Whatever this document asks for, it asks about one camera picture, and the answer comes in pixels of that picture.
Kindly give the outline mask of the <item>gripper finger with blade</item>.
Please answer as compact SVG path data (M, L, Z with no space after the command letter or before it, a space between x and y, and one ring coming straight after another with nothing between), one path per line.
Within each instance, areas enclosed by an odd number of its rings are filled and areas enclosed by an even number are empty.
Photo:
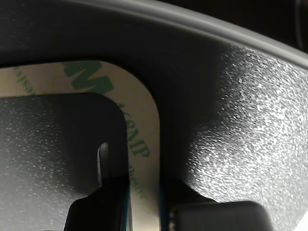
M130 190L128 174L112 174L108 143L97 152L99 188L74 201L67 214L65 231L126 231L129 222Z

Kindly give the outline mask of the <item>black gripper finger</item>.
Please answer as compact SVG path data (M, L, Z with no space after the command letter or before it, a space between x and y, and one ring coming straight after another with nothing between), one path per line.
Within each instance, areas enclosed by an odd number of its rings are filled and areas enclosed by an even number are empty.
M163 231L271 231L263 206L252 201L218 203L178 179L160 182Z

